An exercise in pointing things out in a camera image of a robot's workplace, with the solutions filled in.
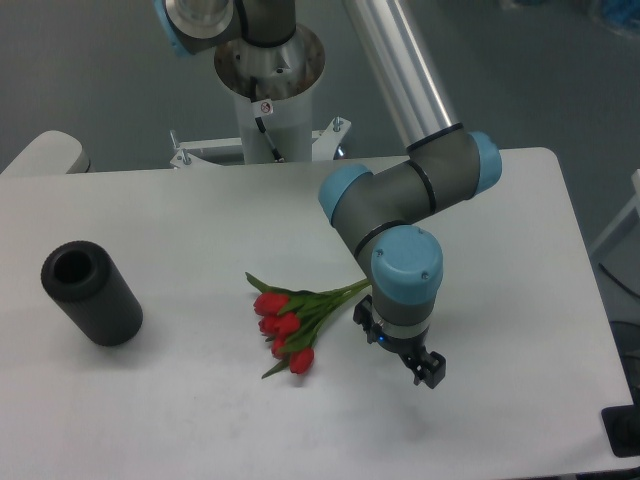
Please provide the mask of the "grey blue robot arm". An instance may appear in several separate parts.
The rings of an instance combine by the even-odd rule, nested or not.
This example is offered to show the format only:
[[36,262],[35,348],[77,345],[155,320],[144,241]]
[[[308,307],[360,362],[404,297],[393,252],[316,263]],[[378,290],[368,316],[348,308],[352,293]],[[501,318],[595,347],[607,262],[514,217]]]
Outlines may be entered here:
[[[158,1],[154,8],[176,53],[213,51],[234,98],[246,163],[333,156],[335,144],[311,127],[324,48],[298,22],[294,2]],[[406,2],[348,1],[345,10],[408,157],[380,173],[341,167],[318,199],[372,289],[355,307],[356,323],[369,342],[401,358],[416,384],[435,387],[446,362],[424,342],[443,254],[419,222],[493,187],[502,159],[486,134],[467,132],[455,117]]]

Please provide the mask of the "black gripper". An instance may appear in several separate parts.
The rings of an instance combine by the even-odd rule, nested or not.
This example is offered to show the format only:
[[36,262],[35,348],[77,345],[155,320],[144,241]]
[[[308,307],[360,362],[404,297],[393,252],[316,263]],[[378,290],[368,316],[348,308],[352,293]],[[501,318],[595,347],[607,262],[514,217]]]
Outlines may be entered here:
[[354,308],[353,321],[359,325],[369,344],[398,355],[413,374],[413,383],[424,383],[435,389],[446,375],[446,359],[438,352],[427,352],[425,347],[428,327],[418,333],[398,333],[387,325],[373,307],[371,295],[366,295]]

